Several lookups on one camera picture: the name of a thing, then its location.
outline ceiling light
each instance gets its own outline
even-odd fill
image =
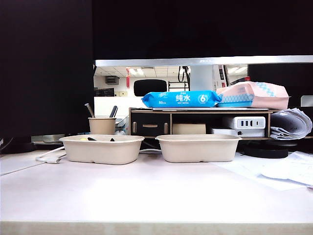
[[[129,69],[129,72],[131,72],[132,75],[136,75],[137,72],[134,69]]]
[[[234,71],[236,71],[237,69],[239,69],[239,67],[233,67],[228,69],[228,73],[233,73]]]
[[[142,69],[137,69],[137,72],[138,72],[140,75],[143,75],[143,74],[144,74],[143,71],[142,71]]]
[[[244,71],[244,70],[247,70],[247,68],[248,68],[248,67],[241,67],[240,69],[237,69],[237,70],[235,71],[235,73],[240,73],[240,72],[242,72],[242,71]]]

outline monitor stand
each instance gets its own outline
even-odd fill
[[[4,138],[0,148],[5,146],[11,138]],[[2,154],[9,153],[26,153],[37,150],[35,144],[31,141],[31,137],[14,137],[9,145],[0,151]]]

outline black monitor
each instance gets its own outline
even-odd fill
[[[94,0],[94,59],[313,55],[312,6],[310,1]]]
[[[301,96],[313,95],[313,64],[248,65],[251,81],[284,86],[289,107],[300,107]]]
[[[0,138],[88,132],[91,1],[3,0],[0,8]]]

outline wet wipes pack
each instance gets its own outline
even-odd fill
[[[222,97],[215,91],[150,92],[141,100],[149,108],[214,107]]]
[[[222,96],[219,107],[254,107],[286,109],[289,96],[285,87],[266,82],[238,82],[217,89]]]

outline drawer handle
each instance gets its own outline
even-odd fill
[[[164,134],[168,134],[168,123],[164,124]]]
[[[142,127],[157,128],[157,124],[142,124]]]
[[[133,122],[133,133],[137,132],[137,122]]]

